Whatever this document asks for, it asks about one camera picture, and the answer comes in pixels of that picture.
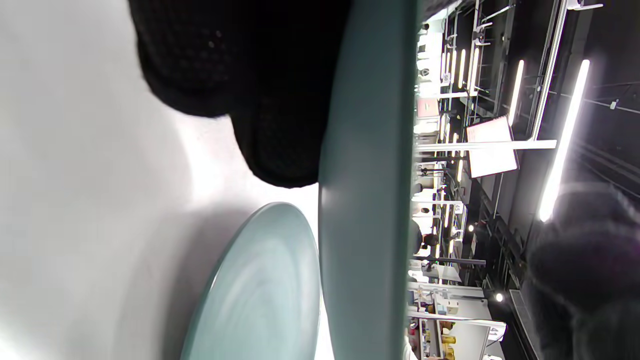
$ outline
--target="sign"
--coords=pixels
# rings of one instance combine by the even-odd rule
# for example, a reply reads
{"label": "sign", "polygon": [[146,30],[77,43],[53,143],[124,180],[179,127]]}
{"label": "sign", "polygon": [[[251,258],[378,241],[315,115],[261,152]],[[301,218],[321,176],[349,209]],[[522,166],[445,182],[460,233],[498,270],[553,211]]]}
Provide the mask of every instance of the sign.
{"label": "sign", "polygon": [[[498,117],[467,128],[469,142],[510,142],[511,127],[507,117]],[[498,174],[518,168],[516,152],[511,149],[482,149],[469,151],[471,177]]]}
{"label": "sign", "polygon": [[489,326],[489,337],[488,341],[502,341],[504,338],[504,333],[507,331],[507,324],[505,323],[495,323]]}

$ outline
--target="white surface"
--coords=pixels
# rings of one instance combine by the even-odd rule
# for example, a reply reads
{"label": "white surface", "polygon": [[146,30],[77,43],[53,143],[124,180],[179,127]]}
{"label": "white surface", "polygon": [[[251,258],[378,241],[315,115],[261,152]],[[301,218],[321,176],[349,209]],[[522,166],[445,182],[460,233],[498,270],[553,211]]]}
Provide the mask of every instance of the white surface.
{"label": "white surface", "polygon": [[[510,142],[511,130],[507,117],[473,125],[467,128],[467,137],[472,142]],[[480,177],[518,168],[516,154],[512,149],[483,149],[469,151],[471,176]]]}
{"label": "white surface", "polygon": [[262,183],[229,119],[187,117],[149,94],[128,11],[123,0],[0,2],[2,360],[177,359],[249,214],[291,202],[317,229],[316,186]]}

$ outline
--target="white pipe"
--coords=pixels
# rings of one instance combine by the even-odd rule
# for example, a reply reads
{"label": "white pipe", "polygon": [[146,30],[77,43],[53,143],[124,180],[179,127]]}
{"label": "white pipe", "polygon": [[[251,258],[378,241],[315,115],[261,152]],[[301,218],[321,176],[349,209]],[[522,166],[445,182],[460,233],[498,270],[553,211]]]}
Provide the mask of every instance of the white pipe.
{"label": "white pipe", "polygon": [[451,150],[483,150],[483,149],[554,149],[556,140],[513,141],[513,142],[461,142],[431,143],[416,146],[416,151],[451,151]]}
{"label": "white pipe", "polygon": [[569,149],[569,144],[571,143],[571,136],[573,134],[573,129],[575,128],[575,121],[578,118],[578,112],[582,102],[582,94],[584,93],[584,86],[586,84],[588,74],[589,60],[583,60],[580,65],[580,71],[578,72],[578,78],[575,82],[575,88],[573,90],[571,103],[569,104],[569,110],[566,114],[566,120],[564,121],[564,128],[562,136],[560,137],[560,144],[558,145],[556,158],[554,159],[551,173],[547,179],[545,190],[542,193],[539,216],[540,220],[544,222],[551,218],[554,211],[556,198],[560,189],[560,181],[562,180],[564,161]]}
{"label": "white pipe", "polygon": [[452,316],[452,315],[436,315],[436,314],[431,314],[431,313],[424,313],[424,312],[417,312],[417,311],[412,311],[412,310],[407,310],[406,312],[407,316],[411,316],[414,318],[423,318],[423,319],[434,319],[434,320],[445,320],[445,321],[452,321],[452,322],[457,322],[460,321],[461,323],[468,323],[468,324],[472,324],[472,325],[483,325],[483,326],[493,326],[493,327],[503,327],[504,323],[503,322],[495,322],[492,320],[471,320],[469,318],[461,318],[459,316]]}
{"label": "white pipe", "polygon": [[427,96],[420,96],[420,99],[451,99],[453,97],[467,97],[467,96],[476,96],[478,94],[477,91],[471,91],[471,94],[466,92],[447,92],[446,94],[430,94]]}
{"label": "white pipe", "polygon": [[538,103],[538,108],[536,110],[536,117],[534,118],[533,131],[531,133],[530,140],[538,139],[538,133],[540,132],[540,126],[542,125],[542,115],[544,115],[545,106],[547,105],[549,87],[551,86],[551,78],[554,75],[554,69],[556,67],[556,58],[558,54],[558,48],[560,47],[560,39],[562,37],[564,20],[566,18],[566,3],[567,3],[567,0],[561,0],[560,2],[560,12],[558,13],[558,22],[556,24],[556,31],[554,32],[554,39],[551,45],[551,52],[549,53],[549,65],[547,65],[545,80],[542,83],[542,91],[540,92],[540,101]]}

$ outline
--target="teal plate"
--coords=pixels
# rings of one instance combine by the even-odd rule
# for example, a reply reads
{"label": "teal plate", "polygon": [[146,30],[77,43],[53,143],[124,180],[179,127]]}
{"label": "teal plate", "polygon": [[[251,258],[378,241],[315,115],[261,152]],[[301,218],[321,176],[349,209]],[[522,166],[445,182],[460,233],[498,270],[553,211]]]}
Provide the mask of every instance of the teal plate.
{"label": "teal plate", "polygon": [[335,360],[402,355],[415,49],[424,16],[418,6],[355,0],[340,48],[319,173],[320,261]]}
{"label": "teal plate", "polygon": [[312,360],[320,314],[316,243],[290,204],[256,211],[214,269],[182,360]]}

